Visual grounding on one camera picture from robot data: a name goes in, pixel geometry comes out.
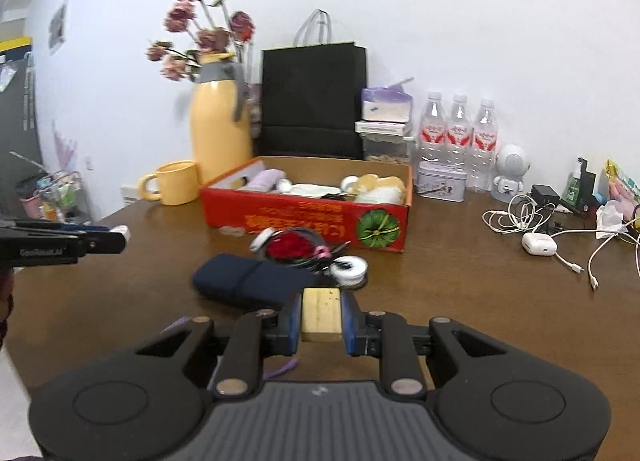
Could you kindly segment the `person left hand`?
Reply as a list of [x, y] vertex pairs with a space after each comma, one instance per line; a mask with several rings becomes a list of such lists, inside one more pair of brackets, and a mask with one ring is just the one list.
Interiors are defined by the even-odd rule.
[[0, 346], [8, 332], [8, 319], [12, 314], [14, 290], [14, 270], [2, 269], [0, 273]]

